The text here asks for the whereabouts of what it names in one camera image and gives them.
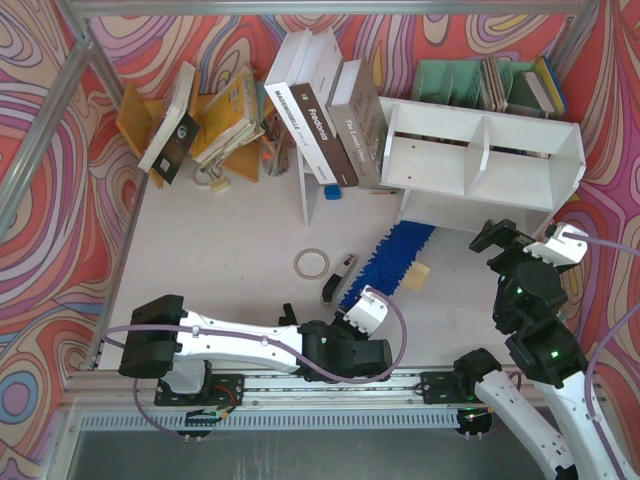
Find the blue microfiber duster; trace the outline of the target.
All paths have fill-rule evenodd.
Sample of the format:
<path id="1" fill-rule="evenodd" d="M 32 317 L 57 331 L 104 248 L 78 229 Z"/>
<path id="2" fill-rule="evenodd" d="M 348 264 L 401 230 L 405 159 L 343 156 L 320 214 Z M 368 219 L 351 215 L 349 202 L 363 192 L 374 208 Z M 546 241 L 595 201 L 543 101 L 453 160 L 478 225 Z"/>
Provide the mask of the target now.
<path id="1" fill-rule="evenodd" d="M 339 307 L 351 309 L 367 285 L 391 296 L 435 231 L 433 225 L 401 220 L 377 244 L 355 276 Z"/>

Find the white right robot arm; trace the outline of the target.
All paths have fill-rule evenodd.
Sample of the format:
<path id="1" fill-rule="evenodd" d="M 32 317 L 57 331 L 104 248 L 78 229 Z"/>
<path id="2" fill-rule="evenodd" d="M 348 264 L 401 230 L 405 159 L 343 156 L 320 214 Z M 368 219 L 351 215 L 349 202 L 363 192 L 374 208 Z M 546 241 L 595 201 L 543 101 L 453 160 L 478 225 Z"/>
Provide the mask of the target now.
<path id="1" fill-rule="evenodd" d="M 488 405 L 548 479 L 636 479 L 639 475 L 616 441 L 593 388 L 604 348 L 585 356 L 559 317 L 568 300 L 560 276 L 577 266 L 591 245 L 639 253 L 590 237 L 568 223 L 549 225 L 537 241 L 508 219 L 486 221 L 469 245 L 476 253 L 491 246 L 502 250 L 487 262 L 498 275 L 492 319 L 506 337 L 512 360 L 541 393 L 555 422 L 549 424 L 528 403 L 484 348 L 455 361 L 454 390 Z"/>

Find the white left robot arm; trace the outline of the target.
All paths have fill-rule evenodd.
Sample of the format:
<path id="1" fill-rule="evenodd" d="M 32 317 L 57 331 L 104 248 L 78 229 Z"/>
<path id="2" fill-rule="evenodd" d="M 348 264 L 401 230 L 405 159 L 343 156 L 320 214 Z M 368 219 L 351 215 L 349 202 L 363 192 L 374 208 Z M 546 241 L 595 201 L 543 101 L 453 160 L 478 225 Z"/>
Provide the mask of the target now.
<path id="1" fill-rule="evenodd" d="M 265 367 L 308 382 L 367 384 L 387 379 L 404 359 L 408 329 L 390 298 L 365 286 L 340 322 L 284 320 L 277 326 L 224 321 L 188 310 L 164 295 L 109 328 L 106 344 L 122 351 L 118 372 L 156 379 L 178 395 L 202 394 L 214 362 Z"/>

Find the grey black stapler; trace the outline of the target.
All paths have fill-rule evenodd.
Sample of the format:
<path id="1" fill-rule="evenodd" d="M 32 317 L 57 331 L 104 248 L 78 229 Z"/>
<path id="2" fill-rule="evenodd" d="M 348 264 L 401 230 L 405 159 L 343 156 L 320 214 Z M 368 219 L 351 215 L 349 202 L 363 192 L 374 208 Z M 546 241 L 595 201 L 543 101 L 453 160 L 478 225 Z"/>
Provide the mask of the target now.
<path id="1" fill-rule="evenodd" d="M 338 263 L 329 279 L 324 284 L 321 291 L 321 303 L 330 305 L 334 302 L 336 295 L 341 290 L 344 282 L 353 272 L 358 261 L 356 254 L 348 254 L 341 262 Z"/>

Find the black T-shaped part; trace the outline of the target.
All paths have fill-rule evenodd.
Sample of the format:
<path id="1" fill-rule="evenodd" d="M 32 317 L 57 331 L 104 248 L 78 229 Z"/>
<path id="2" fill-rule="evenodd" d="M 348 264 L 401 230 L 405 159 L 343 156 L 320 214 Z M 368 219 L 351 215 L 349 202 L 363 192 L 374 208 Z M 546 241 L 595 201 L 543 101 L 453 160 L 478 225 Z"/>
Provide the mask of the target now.
<path id="1" fill-rule="evenodd" d="M 283 305 L 283 314 L 278 319 L 278 325 L 280 327 L 297 327 L 299 325 L 291 303 Z"/>

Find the roll of masking tape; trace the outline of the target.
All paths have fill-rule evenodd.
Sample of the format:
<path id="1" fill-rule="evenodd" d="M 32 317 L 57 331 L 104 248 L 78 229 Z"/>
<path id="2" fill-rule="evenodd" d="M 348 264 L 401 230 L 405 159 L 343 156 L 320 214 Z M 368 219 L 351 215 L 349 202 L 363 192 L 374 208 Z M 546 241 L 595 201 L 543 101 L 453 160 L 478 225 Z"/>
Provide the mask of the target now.
<path id="1" fill-rule="evenodd" d="M 293 260 L 295 273 L 304 280 L 317 280 L 328 273 L 330 260 L 320 249 L 307 248 L 301 250 Z"/>

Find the blue and yellow book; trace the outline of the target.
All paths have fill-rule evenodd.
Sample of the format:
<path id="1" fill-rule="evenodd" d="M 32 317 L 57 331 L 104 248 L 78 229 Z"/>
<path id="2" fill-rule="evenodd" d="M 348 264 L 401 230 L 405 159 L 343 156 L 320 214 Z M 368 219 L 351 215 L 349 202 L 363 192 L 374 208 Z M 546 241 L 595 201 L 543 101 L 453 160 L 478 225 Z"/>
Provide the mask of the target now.
<path id="1" fill-rule="evenodd" d="M 549 113 L 556 119 L 562 119 L 567 112 L 567 101 L 559 81 L 546 57 L 537 58 L 531 69 L 523 71 L 524 78 L 532 84 L 532 91 L 537 99 L 542 99 L 541 107 L 549 106 L 554 113 Z"/>

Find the green desk organizer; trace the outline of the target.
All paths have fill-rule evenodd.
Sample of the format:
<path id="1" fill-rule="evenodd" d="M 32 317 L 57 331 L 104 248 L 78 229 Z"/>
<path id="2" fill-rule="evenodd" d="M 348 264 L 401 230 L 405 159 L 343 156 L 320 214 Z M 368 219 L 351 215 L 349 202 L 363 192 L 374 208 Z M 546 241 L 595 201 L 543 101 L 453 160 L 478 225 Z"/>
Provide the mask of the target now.
<path id="1" fill-rule="evenodd" d="M 495 56 L 483 60 L 420 60 L 411 89 L 414 101 L 506 112 L 520 77 L 534 65 Z"/>

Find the small blue box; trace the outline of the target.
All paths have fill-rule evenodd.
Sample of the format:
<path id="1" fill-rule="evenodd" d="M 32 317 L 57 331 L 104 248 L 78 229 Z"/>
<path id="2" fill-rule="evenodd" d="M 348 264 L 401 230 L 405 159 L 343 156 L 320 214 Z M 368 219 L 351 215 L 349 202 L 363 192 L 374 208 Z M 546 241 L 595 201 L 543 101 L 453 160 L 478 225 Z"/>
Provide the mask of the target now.
<path id="1" fill-rule="evenodd" d="M 326 200 L 335 201 L 342 198 L 342 190 L 339 185 L 326 185 L 323 193 Z"/>

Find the white book support stand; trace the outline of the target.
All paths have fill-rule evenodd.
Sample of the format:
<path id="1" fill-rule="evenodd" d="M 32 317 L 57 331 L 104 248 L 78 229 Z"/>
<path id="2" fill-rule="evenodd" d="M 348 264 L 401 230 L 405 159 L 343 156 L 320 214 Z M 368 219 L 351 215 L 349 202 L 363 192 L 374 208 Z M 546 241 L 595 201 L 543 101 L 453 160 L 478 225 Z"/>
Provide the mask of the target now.
<path id="1" fill-rule="evenodd" d="M 318 183 L 299 148 L 296 148 L 296 159 L 301 192 L 302 219 L 304 226 L 309 227 L 322 185 Z"/>

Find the grey Lonely Ones book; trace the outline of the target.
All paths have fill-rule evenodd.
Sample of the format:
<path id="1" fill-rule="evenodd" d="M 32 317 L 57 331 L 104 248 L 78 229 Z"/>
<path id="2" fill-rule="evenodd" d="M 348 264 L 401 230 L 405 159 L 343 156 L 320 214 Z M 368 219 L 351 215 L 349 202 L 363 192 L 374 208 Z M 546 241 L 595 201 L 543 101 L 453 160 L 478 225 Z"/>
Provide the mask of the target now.
<path id="1" fill-rule="evenodd" d="M 343 64 L 328 110 L 358 186 L 377 188 L 388 124 L 366 59 Z"/>

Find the cup of pencils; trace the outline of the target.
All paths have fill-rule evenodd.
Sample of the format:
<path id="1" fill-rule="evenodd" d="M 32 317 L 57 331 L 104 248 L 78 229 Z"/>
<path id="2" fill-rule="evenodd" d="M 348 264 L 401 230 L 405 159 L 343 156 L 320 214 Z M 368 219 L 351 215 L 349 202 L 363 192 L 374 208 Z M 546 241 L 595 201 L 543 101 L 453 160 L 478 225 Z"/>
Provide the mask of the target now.
<path id="1" fill-rule="evenodd" d="M 292 146 L 288 128 L 277 112 L 267 115 L 262 127 L 259 158 L 263 171 L 273 177 L 284 175 L 289 170 L 289 148 Z"/>

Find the brown Fredonia book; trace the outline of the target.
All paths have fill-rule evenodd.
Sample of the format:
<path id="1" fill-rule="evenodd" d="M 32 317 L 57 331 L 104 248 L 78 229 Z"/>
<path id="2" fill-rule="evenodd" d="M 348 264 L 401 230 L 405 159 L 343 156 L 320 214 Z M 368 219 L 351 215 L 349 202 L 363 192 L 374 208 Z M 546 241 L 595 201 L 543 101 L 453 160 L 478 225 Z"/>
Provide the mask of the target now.
<path id="1" fill-rule="evenodd" d="M 328 90 L 301 83 L 292 86 L 291 93 L 311 132 L 311 152 L 304 156 L 316 179 L 324 185 L 356 187 L 357 175 L 327 109 Z"/>

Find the stack of yellow books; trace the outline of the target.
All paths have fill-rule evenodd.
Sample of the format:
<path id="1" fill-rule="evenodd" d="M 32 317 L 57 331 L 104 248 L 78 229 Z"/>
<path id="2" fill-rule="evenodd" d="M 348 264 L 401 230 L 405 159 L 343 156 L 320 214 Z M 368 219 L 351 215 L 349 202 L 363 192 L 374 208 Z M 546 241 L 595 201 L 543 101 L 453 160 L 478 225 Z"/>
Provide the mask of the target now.
<path id="1" fill-rule="evenodd" d="M 193 145 L 193 159 L 201 166 L 219 165 L 237 148 L 260 137 L 261 126 L 256 82 L 252 69 L 240 71 L 199 113 L 200 131 Z"/>

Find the metal rail with mounts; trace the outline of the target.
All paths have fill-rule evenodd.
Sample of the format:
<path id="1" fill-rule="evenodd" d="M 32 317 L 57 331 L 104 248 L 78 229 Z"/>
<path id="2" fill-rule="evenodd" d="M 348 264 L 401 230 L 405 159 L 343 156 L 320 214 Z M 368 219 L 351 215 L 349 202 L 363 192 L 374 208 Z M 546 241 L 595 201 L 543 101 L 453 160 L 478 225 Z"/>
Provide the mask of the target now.
<path id="1" fill-rule="evenodd" d="M 383 396 L 407 396 L 425 404 L 471 404 L 478 399 L 463 394 L 454 385 L 454 378 L 447 372 L 415 373 L 408 370 L 392 375 L 384 382 L 365 385 L 344 383 L 309 383 L 302 378 L 284 375 L 211 374 L 205 381 L 204 391 L 196 394 L 178 394 L 168 383 L 160 380 L 154 392 L 153 404 L 157 407 L 218 408 L 228 406 L 257 405 L 266 398 L 339 398 L 342 396 L 374 398 Z"/>

